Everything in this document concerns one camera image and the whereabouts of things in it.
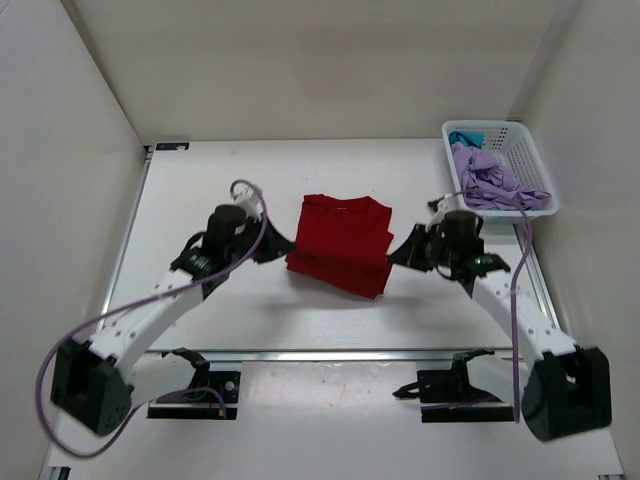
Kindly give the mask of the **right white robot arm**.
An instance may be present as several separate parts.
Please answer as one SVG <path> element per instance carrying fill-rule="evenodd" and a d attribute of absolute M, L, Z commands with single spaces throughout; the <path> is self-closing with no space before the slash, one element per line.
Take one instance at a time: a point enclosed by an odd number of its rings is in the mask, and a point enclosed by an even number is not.
<path fill-rule="evenodd" d="M 395 392 L 417 398 L 425 411 L 449 421 L 460 406 L 499 401 L 512 408 L 540 441 L 603 429 L 612 422 L 610 369 L 597 347 L 585 348 L 553 327 L 517 289 L 516 273 L 484 249 L 482 219 L 453 211 L 429 225 L 417 224 L 387 260 L 421 272 L 437 271 L 462 286 L 509 337 L 511 360 L 487 348 L 454 355 L 447 370 L 423 370 Z"/>

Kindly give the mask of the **red t shirt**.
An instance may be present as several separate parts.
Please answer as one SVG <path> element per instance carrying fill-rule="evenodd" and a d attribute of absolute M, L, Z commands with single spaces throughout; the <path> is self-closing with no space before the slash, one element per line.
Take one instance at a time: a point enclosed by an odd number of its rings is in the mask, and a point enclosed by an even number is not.
<path fill-rule="evenodd" d="M 287 269 L 367 299 L 384 293 L 392 209 L 369 196 L 304 197 Z"/>

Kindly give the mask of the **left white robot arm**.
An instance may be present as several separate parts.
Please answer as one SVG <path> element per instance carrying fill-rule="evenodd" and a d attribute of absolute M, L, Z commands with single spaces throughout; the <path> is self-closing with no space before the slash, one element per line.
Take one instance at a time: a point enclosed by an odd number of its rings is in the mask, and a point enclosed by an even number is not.
<path fill-rule="evenodd" d="M 294 249 L 261 214 L 218 206 L 206 230 L 187 241 L 157 285 L 162 299 L 126 310 L 85 342 L 69 339 L 57 349 L 53 404 L 104 437 L 143 403 L 164 395 L 204 395 L 209 365 L 201 354 L 179 347 L 148 363 L 142 356 L 224 283 L 241 259 L 263 264 Z"/>

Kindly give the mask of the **purple t shirt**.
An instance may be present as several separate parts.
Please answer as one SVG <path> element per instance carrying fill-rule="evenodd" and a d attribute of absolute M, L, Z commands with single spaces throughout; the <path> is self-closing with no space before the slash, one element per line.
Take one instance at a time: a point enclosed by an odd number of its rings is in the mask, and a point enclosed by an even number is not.
<path fill-rule="evenodd" d="M 486 150 L 451 145 L 460 190 L 467 206 L 479 210 L 540 210 L 549 192 L 526 187 L 511 168 Z"/>

